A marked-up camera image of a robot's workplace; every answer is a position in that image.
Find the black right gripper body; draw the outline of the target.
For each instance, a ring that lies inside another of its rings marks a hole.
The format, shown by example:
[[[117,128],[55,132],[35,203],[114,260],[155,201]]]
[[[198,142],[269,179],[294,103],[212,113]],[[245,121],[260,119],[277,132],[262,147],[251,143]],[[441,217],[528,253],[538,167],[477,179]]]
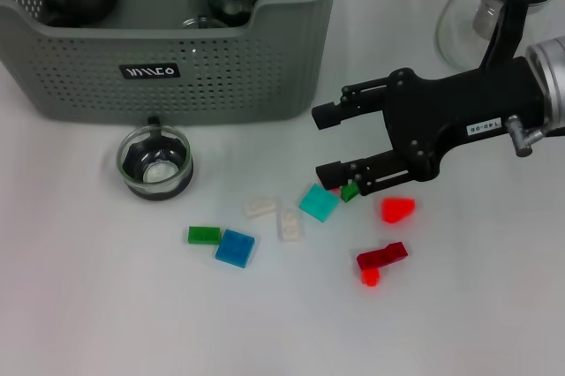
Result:
[[[505,134],[509,117],[524,128],[545,120],[544,96],[525,58],[444,79],[422,79],[410,69],[390,76],[383,116],[395,159],[383,169],[429,181],[443,156],[461,145]]]

